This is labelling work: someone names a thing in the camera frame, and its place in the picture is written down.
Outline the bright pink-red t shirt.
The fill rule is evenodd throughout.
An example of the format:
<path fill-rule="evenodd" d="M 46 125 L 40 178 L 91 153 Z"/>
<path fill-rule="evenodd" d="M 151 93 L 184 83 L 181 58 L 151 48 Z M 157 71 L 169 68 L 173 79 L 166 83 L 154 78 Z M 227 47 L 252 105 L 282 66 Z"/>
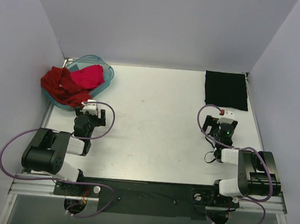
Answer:
<path fill-rule="evenodd" d="M 86 91 L 92 91 L 105 82 L 104 69 L 101 65 L 91 65 L 70 73 L 76 85 Z"/>

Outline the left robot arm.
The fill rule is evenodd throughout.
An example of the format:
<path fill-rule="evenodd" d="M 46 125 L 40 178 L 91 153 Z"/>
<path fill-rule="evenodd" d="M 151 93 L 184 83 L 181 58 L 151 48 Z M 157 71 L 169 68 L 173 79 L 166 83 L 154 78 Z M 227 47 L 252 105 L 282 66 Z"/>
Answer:
<path fill-rule="evenodd" d="M 90 188 L 85 186 L 83 172 L 67 163 L 65 155 L 84 157 L 88 154 L 93 130 L 106 126 L 106 112 L 97 107 L 85 110 L 77 107 L 75 112 L 73 133 L 39 128 L 25 149 L 21 164 L 25 172 L 48 174 L 56 179 L 57 188 L 79 196 Z"/>

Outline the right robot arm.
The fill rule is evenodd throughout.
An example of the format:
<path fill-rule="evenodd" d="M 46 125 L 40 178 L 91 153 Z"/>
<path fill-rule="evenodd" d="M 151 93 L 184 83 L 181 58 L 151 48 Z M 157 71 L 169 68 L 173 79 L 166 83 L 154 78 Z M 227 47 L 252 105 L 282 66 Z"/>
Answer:
<path fill-rule="evenodd" d="M 206 116 L 202 126 L 205 139 L 212 145 L 213 159 L 209 163 L 216 161 L 237 167 L 235 178 L 214 182 L 215 189 L 209 192 L 210 202 L 221 205 L 227 198 L 279 196 L 281 181 L 273 153 L 235 149 L 232 135 L 236 126 L 235 120 L 223 122 L 211 115 Z"/>

